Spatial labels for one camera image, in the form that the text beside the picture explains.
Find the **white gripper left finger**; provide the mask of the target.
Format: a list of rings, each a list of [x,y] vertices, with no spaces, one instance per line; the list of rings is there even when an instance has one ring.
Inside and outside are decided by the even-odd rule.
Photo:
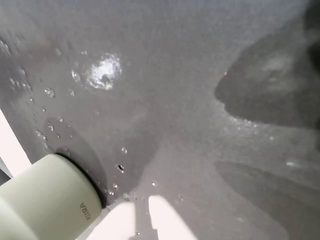
[[[129,240],[136,233],[136,209],[132,202],[106,208],[85,232],[86,240]]]

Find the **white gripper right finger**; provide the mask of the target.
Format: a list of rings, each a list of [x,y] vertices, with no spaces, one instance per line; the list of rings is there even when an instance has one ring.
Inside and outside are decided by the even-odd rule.
[[[160,240],[197,240],[175,208],[161,195],[148,198],[151,226]]]

